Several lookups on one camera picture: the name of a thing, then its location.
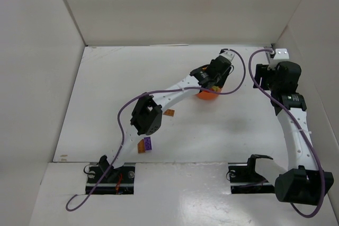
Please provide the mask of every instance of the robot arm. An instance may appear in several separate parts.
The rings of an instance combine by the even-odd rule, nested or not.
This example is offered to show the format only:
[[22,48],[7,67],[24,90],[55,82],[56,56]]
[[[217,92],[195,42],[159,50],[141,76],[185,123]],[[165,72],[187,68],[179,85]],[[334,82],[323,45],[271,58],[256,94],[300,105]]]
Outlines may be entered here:
[[[306,103],[304,97],[296,93],[301,68],[289,62],[286,49],[277,49],[269,65],[257,65],[255,80],[271,96],[283,104],[297,119],[310,141],[306,122]],[[315,158],[306,145],[300,130],[291,117],[277,104],[271,102],[281,124],[288,152],[288,170],[277,165],[272,158],[258,156],[252,160],[254,171],[275,187],[279,201],[317,205],[320,197],[320,176]],[[325,193],[334,180],[332,173],[324,172]]]
[[[177,92],[159,93],[154,95],[145,95],[141,97],[132,112],[131,126],[125,133],[124,145],[120,153],[112,164],[112,169],[106,174],[109,179],[113,169],[123,166],[128,154],[145,136],[152,135],[161,126],[162,115],[167,109],[180,102],[181,100],[198,94],[199,89],[183,89],[186,87],[206,88],[213,86],[223,87],[231,70],[231,62],[234,52],[222,50],[219,56],[212,60],[209,65],[199,67],[190,72],[184,79],[177,84],[166,89],[167,91],[178,90]],[[113,162],[115,151],[110,151],[102,156],[99,161],[101,171],[109,167]]]

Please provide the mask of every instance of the screw hole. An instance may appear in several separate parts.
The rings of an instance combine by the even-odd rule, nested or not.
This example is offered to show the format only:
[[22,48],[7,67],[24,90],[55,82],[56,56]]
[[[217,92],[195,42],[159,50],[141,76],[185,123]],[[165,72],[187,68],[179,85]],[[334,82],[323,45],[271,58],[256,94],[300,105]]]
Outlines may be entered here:
[[88,172],[88,178],[92,179],[95,177],[95,171]]
[[235,170],[233,170],[233,169],[230,170],[230,171],[229,171],[229,176],[230,176],[230,177],[235,177]]
[[134,178],[134,176],[135,176],[134,171],[129,171],[128,172],[128,178]]

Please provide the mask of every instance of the black mounting base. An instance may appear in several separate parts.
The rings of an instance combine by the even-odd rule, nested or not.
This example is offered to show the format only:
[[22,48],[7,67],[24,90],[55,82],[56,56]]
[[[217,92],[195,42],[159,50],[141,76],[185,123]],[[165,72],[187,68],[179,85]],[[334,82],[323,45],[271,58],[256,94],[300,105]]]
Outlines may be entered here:
[[229,163],[227,178],[232,194],[274,193],[274,186],[257,173],[249,173],[248,164]]
[[[92,173],[87,176],[86,194],[88,194],[93,186],[97,183],[102,176],[102,171],[99,166],[89,166],[88,172]],[[133,194],[134,193],[134,177],[135,177],[135,164],[125,164],[124,166],[113,169],[111,172],[110,182],[107,178],[103,178],[97,186],[93,194]],[[116,186],[119,179],[122,177],[119,189]]]

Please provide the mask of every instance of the purple block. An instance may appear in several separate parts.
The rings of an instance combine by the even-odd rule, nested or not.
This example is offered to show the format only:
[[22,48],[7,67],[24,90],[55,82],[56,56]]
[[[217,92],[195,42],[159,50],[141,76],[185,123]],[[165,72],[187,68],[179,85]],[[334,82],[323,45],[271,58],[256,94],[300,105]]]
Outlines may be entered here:
[[152,150],[152,143],[150,137],[144,137],[145,150]]

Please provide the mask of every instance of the orange object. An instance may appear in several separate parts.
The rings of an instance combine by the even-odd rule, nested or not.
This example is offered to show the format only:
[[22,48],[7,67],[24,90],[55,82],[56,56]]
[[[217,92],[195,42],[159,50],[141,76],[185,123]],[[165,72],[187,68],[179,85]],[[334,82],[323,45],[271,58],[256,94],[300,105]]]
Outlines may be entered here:
[[[214,91],[216,91],[216,92],[221,92],[221,90],[222,90],[222,87],[214,87]],[[218,97],[217,94],[213,94],[213,93],[210,93],[210,92],[207,92],[207,91],[202,91],[202,92],[196,94],[196,96],[200,99],[203,99],[203,100],[213,100],[213,99]]]
[[138,143],[138,153],[145,153],[145,143],[144,140],[140,140],[140,142]]
[[167,111],[164,112],[164,115],[166,115],[166,116],[174,116],[174,110],[168,109]]
[[115,185],[115,190],[116,190],[117,194],[118,194],[118,192],[119,192],[119,188],[120,188],[121,181],[122,181],[122,174],[120,173],[120,175],[119,175],[119,181],[118,181],[117,184]]

